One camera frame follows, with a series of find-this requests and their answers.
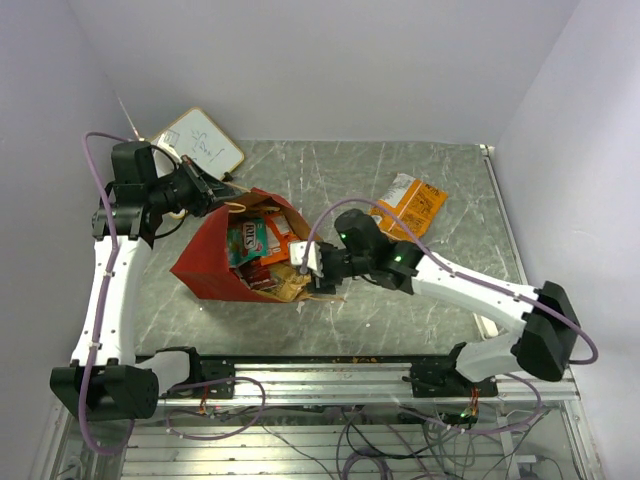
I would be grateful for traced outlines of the small whiteboard yellow frame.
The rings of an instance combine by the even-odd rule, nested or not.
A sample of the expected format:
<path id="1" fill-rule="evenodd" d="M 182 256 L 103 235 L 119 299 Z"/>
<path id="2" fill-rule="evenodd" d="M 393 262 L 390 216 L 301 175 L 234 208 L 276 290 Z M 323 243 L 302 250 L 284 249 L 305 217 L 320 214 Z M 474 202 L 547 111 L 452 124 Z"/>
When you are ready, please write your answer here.
<path id="1" fill-rule="evenodd" d="M 221 180 L 245 159 L 242 150 L 199 107 L 192 107 L 150 142 L 168 152 L 176 162 L 186 155 L 204 172 Z"/>

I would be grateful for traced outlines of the aluminium rail frame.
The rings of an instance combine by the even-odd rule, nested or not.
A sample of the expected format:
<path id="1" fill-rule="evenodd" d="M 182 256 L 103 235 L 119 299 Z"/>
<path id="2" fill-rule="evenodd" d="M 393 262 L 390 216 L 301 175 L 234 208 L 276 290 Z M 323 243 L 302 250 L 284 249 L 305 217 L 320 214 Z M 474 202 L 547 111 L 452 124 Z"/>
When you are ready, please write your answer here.
<path id="1" fill-rule="evenodd" d="M 91 427 L 63 405 L 35 479 L 600 479 L 571 374 L 492 377 L 498 395 L 414 398 L 401 377 L 423 356 L 222 356 L 231 399 L 159 398 L 135 423 Z"/>

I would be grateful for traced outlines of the yellow chip bag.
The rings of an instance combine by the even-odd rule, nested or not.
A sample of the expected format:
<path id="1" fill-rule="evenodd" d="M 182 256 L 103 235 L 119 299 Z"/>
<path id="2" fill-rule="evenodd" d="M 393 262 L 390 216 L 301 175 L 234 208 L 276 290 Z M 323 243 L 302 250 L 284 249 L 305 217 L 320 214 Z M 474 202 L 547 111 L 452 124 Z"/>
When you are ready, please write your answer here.
<path id="1" fill-rule="evenodd" d="M 282 302 L 293 302 L 311 281 L 309 274 L 301 274 L 288 263 L 268 266 L 274 284 L 266 292 Z"/>

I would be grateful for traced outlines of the white block on table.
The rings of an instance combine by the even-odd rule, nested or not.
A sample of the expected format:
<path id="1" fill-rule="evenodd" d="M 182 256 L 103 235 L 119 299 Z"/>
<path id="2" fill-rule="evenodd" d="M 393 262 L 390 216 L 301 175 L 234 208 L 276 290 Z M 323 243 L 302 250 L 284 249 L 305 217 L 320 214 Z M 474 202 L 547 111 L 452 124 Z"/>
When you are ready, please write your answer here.
<path id="1" fill-rule="evenodd" d="M 478 314 L 473 314 L 473 316 L 479 330 L 479 334 L 483 340 L 495 338 L 500 334 L 499 328 L 493 321 Z"/>

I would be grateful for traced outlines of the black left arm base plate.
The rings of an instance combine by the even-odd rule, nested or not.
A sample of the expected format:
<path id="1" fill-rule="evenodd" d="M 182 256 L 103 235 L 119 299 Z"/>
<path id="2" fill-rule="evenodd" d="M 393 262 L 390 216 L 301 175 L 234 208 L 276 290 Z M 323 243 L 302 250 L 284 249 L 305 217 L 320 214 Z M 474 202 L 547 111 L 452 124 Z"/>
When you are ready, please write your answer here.
<path id="1" fill-rule="evenodd" d="M 157 376 L 159 397 L 196 398 L 208 391 L 209 399 L 231 399 L 235 389 L 235 365 L 228 359 L 161 352 L 141 363 Z"/>

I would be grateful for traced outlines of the orange cracker snack pack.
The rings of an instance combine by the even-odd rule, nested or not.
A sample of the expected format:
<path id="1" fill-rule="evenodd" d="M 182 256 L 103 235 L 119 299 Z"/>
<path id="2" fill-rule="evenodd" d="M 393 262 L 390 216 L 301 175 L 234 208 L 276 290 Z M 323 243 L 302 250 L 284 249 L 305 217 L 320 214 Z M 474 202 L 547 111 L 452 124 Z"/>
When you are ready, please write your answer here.
<path id="1" fill-rule="evenodd" d="M 289 244 L 299 241 L 284 214 L 275 212 L 264 217 L 267 234 L 267 254 L 260 259 L 262 266 L 287 262 L 290 258 Z"/>

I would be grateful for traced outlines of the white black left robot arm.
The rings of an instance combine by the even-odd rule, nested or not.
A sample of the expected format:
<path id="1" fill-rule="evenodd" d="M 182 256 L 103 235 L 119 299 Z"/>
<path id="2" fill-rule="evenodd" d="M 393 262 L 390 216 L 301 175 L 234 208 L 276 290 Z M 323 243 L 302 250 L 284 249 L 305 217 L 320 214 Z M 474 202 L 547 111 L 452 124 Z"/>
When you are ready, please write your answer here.
<path id="1" fill-rule="evenodd" d="M 203 387 L 193 347 L 170 347 L 136 360 L 137 295 L 165 215 L 184 210 L 204 217 L 240 194 L 188 156 L 158 175 L 156 149 L 146 141 L 114 145 L 114 179 L 92 218 L 95 270 L 84 326 L 69 365 L 50 376 L 52 392 L 78 420 L 148 419 L 171 389 L 192 397 Z"/>

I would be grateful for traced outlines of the red paper bag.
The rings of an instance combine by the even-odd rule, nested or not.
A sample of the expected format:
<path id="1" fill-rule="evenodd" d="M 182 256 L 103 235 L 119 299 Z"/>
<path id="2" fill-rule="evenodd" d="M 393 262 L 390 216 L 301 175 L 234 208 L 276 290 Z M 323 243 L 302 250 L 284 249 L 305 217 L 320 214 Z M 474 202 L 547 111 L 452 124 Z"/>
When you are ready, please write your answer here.
<path id="1" fill-rule="evenodd" d="M 226 248 L 228 228 L 250 219 L 264 220 L 266 215 L 275 212 L 285 215 L 299 240 L 309 238 L 311 226 L 287 200 L 253 188 L 205 217 L 171 268 L 171 273 L 203 300 L 282 304 L 312 298 L 314 295 L 309 292 L 311 281 L 293 302 L 282 302 L 266 290 L 251 290 L 242 279 L 239 267 L 229 266 Z"/>

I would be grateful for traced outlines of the teal candy snack pack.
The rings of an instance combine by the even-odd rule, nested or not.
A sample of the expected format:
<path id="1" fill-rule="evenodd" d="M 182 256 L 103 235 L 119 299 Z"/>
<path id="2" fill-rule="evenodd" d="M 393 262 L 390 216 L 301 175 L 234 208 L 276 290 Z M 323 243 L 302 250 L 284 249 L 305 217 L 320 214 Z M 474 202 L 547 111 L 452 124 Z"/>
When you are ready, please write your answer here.
<path id="1" fill-rule="evenodd" d="M 265 221 L 256 218 L 231 225 L 227 230 L 226 248 L 231 268 L 265 257 L 268 250 Z"/>

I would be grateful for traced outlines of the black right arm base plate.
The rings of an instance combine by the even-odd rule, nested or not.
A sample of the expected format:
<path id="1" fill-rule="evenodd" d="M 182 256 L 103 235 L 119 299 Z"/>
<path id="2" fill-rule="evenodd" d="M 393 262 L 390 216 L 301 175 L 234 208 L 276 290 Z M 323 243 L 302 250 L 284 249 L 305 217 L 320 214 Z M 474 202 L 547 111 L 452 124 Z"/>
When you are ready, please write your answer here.
<path id="1" fill-rule="evenodd" d="M 411 386 L 414 398 L 471 398 L 473 394 L 491 398 L 498 395 L 494 380 L 486 378 L 471 382 L 459 374 L 453 361 L 444 355 L 417 357 L 411 362 L 409 373 L 401 379 Z"/>

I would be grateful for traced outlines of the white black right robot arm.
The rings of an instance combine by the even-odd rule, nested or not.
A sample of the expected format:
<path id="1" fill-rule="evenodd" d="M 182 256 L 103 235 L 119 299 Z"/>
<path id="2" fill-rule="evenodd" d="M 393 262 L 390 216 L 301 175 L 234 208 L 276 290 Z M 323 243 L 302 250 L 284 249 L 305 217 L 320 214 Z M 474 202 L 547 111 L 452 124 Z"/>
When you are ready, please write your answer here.
<path id="1" fill-rule="evenodd" d="M 311 233 L 291 250 L 295 264 L 310 270 L 311 290 L 333 293 L 344 279 L 364 277 L 390 291 L 455 304 L 503 328 L 494 338 L 453 347 L 451 365 L 440 373 L 448 393 L 463 395 L 476 382 L 517 371 L 547 382 L 563 378 L 580 325 L 561 285 L 514 284 L 462 267 L 422 244 L 389 238 L 359 209 L 341 214 L 334 228 L 341 247 Z"/>

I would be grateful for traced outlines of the orange chip bag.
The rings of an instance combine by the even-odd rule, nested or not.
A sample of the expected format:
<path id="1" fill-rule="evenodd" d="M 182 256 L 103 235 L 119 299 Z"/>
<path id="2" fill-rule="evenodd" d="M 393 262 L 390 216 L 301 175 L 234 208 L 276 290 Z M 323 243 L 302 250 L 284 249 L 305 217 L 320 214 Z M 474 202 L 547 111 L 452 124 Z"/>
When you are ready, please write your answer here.
<path id="1" fill-rule="evenodd" d="M 394 213 L 416 237 L 422 237 L 447 198 L 445 191 L 410 175 L 398 173 L 377 203 Z M 411 240 L 405 230 L 380 208 L 371 207 L 369 214 L 391 239 Z"/>

